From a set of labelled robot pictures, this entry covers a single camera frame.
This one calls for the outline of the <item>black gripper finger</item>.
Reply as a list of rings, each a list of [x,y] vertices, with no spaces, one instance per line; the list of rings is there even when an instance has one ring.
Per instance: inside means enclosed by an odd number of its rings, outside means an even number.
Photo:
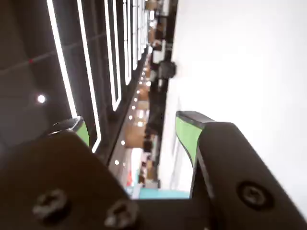
[[[130,230],[138,215],[138,206],[74,132],[0,155],[3,230]]]
[[[304,230],[307,223],[238,127],[177,111],[176,135],[224,230]]]

